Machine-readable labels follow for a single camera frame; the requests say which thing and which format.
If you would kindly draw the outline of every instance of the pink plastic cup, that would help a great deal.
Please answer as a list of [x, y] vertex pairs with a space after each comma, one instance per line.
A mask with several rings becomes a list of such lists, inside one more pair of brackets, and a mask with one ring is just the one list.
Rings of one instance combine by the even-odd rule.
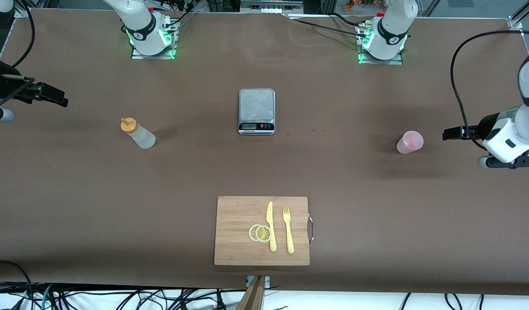
[[409, 154], [423, 147], [423, 137], [417, 131], [406, 131], [396, 144], [396, 149], [401, 154]]

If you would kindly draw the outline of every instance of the fork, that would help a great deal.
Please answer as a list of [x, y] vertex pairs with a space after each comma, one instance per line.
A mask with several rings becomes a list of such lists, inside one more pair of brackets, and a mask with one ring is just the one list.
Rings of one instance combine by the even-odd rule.
[[295, 247], [293, 246], [293, 237], [291, 236], [291, 226], [289, 226], [289, 223], [291, 223], [291, 214], [289, 213], [289, 208], [284, 208], [284, 222], [285, 228], [288, 231], [288, 253], [293, 254], [293, 252], [295, 252]]

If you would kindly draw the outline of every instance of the yellow plastic knife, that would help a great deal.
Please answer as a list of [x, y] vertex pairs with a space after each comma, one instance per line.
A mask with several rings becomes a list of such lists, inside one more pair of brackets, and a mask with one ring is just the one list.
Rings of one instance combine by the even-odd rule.
[[268, 204], [268, 210], [266, 211], [266, 222], [270, 226], [270, 251], [276, 251], [276, 237], [274, 236], [274, 218], [272, 216], [272, 202]]

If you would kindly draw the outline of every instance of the metal handle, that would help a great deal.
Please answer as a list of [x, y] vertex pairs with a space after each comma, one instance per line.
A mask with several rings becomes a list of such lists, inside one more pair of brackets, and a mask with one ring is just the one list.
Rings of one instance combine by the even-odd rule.
[[310, 217], [310, 213], [308, 214], [308, 220], [310, 222], [310, 227], [312, 228], [312, 237], [308, 241], [308, 247], [310, 247], [312, 245], [312, 241], [314, 241], [314, 221]]

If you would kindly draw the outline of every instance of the black cable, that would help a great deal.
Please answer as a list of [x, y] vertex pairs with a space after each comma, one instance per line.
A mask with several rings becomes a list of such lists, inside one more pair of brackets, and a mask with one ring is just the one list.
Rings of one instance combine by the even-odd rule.
[[[463, 308], [461, 307], [461, 302], [459, 302], [459, 298], [456, 294], [451, 294], [455, 297], [455, 300], [458, 302], [458, 306], [459, 306], [459, 310], [463, 310]], [[452, 310], [455, 310], [455, 308], [452, 306], [452, 304], [450, 304], [450, 301], [448, 300], [448, 294], [444, 294], [444, 300], [446, 300], [446, 304], [448, 304], [448, 306], [452, 309]]]
[[[31, 298], [34, 299], [34, 291], [33, 291], [33, 286], [32, 286], [32, 283], [31, 283], [31, 279], [29, 279], [29, 276], [27, 275], [25, 270], [20, 265], [14, 263], [12, 261], [0, 260], [0, 264], [11, 265], [11, 266], [16, 267], [17, 269], [19, 269], [19, 271], [24, 275], [25, 280], [27, 280], [27, 283], [28, 283], [28, 286], [29, 286], [29, 292], [31, 294]], [[31, 310], [33, 310], [33, 309], [34, 309], [34, 304], [31, 303]]]
[[149, 301], [152, 302], [152, 303], [154, 303], [154, 304], [158, 304], [158, 305], [161, 307], [161, 310], [164, 310], [163, 305], [162, 305], [160, 302], [156, 302], [156, 301], [153, 300], [153, 299], [150, 299]]
[[148, 300], [150, 300], [150, 301], [154, 301], [154, 300], [152, 300], [152, 297], [153, 297], [154, 295], [156, 295], [157, 293], [161, 292], [161, 291], [162, 291], [162, 290], [157, 290], [157, 291], [151, 293], [149, 296], [147, 296], [147, 297], [145, 297], [145, 298], [141, 298], [141, 297], [140, 297], [140, 294], [138, 294], [138, 298], [140, 298], [140, 300], [139, 300], [139, 302], [138, 302], [138, 306], [136, 307], [136, 310], [139, 310], [140, 307], [141, 307], [145, 302], [147, 302]]
[[179, 308], [181, 308], [182, 304], [187, 300], [187, 298], [195, 293], [196, 290], [192, 289], [192, 288], [189, 288], [187, 289], [186, 291], [182, 290], [182, 292], [180, 293], [180, 296], [178, 299], [176, 299], [172, 305], [170, 305], [170, 307], [168, 308], [168, 310], [178, 310]]
[[18, 296], [19, 298], [24, 298], [25, 300], [28, 300], [31, 302], [31, 304], [33, 305], [36, 305], [39, 309], [42, 309], [42, 306], [41, 304], [38, 303], [38, 301], [41, 301], [40, 299], [36, 299], [36, 298], [30, 298], [29, 296], [25, 297], [23, 295], [18, 295], [18, 294], [14, 294], [14, 293], [8, 293], [9, 295], [12, 295], [12, 296]]
[[219, 289], [217, 289], [217, 310], [226, 310], [226, 305], [223, 301], [223, 295], [220, 293]]
[[326, 26], [322, 26], [322, 25], [318, 25], [318, 24], [308, 23], [308, 22], [305, 22], [304, 20], [295, 19], [295, 21], [299, 22], [299, 23], [303, 23], [303, 24], [307, 24], [307, 25], [316, 26], [316, 27], [319, 27], [319, 28], [331, 30], [331, 31], [337, 31], [339, 33], [346, 33], [346, 34], [350, 34], [350, 35], [355, 35], [357, 37], [366, 37], [365, 34], [351, 33], [350, 31], [345, 31], [345, 30], [330, 28], [330, 27], [326, 27]]
[[64, 291], [59, 291], [58, 292], [58, 297], [60, 298], [60, 305], [62, 304], [61, 300], [63, 300], [63, 304], [65, 304], [65, 308], [67, 310], [71, 310], [71, 308], [69, 308], [69, 302], [67, 302], [67, 298], [65, 298], [65, 292]]
[[34, 4], [34, 2], [32, 2], [31, 0], [27, 0], [27, 2], [29, 2], [29, 4], [30, 4], [33, 8], [36, 8], [36, 7], [37, 7], [37, 5]]
[[500, 33], [515, 33], [515, 34], [529, 34], [529, 31], [528, 30], [521, 30], [521, 31], [511, 31], [511, 30], [496, 30], [496, 31], [488, 31], [486, 33], [480, 33], [480, 34], [477, 34], [477, 35], [474, 35], [472, 37], [470, 37], [469, 39], [463, 41], [463, 43], [461, 43], [459, 45], [459, 47], [457, 47], [457, 49], [455, 50], [455, 53], [452, 57], [452, 63], [450, 64], [450, 81], [452, 82], [452, 88], [454, 90], [454, 94], [455, 94], [455, 98], [456, 100], [458, 101], [458, 104], [459, 104], [459, 109], [461, 110], [461, 117], [463, 118], [463, 124], [465, 125], [465, 130], [467, 130], [467, 133], [469, 135], [469, 137], [471, 138], [471, 141], [473, 141], [473, 143], [475, 145], [477, 145], [477, 147], [480, 147], [481, 149], [486, 150], [485, 147], [483, 147], [482, 145], [480, 145], [475, 137], [473, 137], [473, 135], [471, 135], [471, 133], [469, 132], [469, 124], [467, 123], [467, 116], [465, 115], [465, 110], [463, 108], [463, 103], [461, 102], [461, 98], [459, 97], [459, 92], [457, 90], [457, 88], [455, 87], [455, 81], [454, 81], [454, 64], [455, 64], [455, 58], [457, 57], [457, 55], [459, 54], [459, 51], [465, 46], [465, 44], [479, 38], [479, 37], [484, 37], [484, 36], [487, 36], [487, 35], [492, 35], [492, 34], [500, 34]]
[[347, 23], [347, 24], [349, 24], [349, 25], [351, 25], [351, 26], [356, 26], [356, 27], [357, 27], [359, 23], [362, 23], [362, 22], [359, 22], [359, 23], [353, 23], [353, 22], [351, 22], [350, 20], [344, 18], [343, 16], [341, 16], [340, 14], [338, 14], [338, 13], [336, 13], [336, 12], [331, 12], [331, 13], [329, 13], [328, 15], [330, 15], [330, 16], [337, 16], [337, 17], [340, 18], [343, 22], [345, 22], [345, 23]]
[[62, 298], [63, 298], [63, 301], [65, 303], [65, 307], [69, 310], [69, 307], [73, 308], [73, 310], [79, 310], [77, 308], [75, 308], [72, 304], [69, 303], [69, 301], [67, 300], [66, 296], [65, 296], [65, 292], [62, 291]]
[[34, 44], [34, 22], [33, 22], [33, 16], [31, 16], [31, 12], [29, 11], [29, 7], [27, 5], [27, 3], [25, 2], [25, 0], [21, 0], [22, 2], [22, 7], [25, 9], [25, 12], [27, 12], [27, 16], [29, 17], [29, 23], [31, 24], [31, 41], [29, 42], [29, 46], [27, 47], [25, 53], [18, 59], [18, 61], [16, 61], [12, 67], [16, 67], [17, 65], [19, 65], [24, 59], [25, 57], [27, 57], [27, 55], [29, 54], [29, 52], [31, 51], [31, 49], [33, 48], [33, 44]]
[[18, 302], [16, 302], [16, 304], [14, 304], [14, 306], [10, 310], [20, 310], [24, 300], [25, 300], [25, 297], [22, 297], [20, 300], [18, 300]]
[[400, 307], [400, 310], [404, 310], [406, 308], [406, 302], [408, 302], [408, 298], [410, 298], [411, 293], [406, 294], [406, 297], [404, 297], [404, 301], [402, 302], [402, 306]]
[[133, 293], [136, 293], [137, 291], [125, 291], [125, 292], [109, 292], [109, 293], [92, 293], [92, 292], [74, 292], [74, 293], [69, 293], [66, 296], [66, 298], [68, 297], [71, 297], [73, 295], [77, 295], [77, 294], [84, 294], [84, 295], [100, 295], [100, 296], [104, 296], [104, 295], [129, 295], [129, 294], [133, 294]]
[[54, 296], [54, 292], [48, 291], [48, 295], [46, 296], [46, 300], [50, 302], [50, 309], [59, 309], [63, 310], [63, 308], [58, 308], [58, 302], [56, 301], [56, 297]]
[[190, 11], [186, 11], [184, 14], [182, 14], [182, 16], [180, 16], [180, 18], [178, 18], [177, 20], [173, 21], [173, 22], [170, 23], [170, 24], [165, 24], [164, 27], [167, 28], [167, 27], [170, 27], [170, 26], [172, 26], [172, 25], [174, 25], [174, 24], [176, 24], [176, 23], [179, 23], [180, 20], [181, 20], [184, 16], [186, 16], [186, 14], [188, 14], [189, 12], [190, 12]]
[[140, 290], [138, 291], [135, 291], [133, 293], [131, 293], [129, 296], [127, 296], [127, 298], [125, 298], [120, 304], [119, 306], [117, 306], [117, 308], [115, 308], [115, 310], [122, 310], [126, 304], [129, 302], [129, 300], [131, 300], [134, 296], [136, 296], [136, 294], [138, 294], [139, 292], [141, 292]]

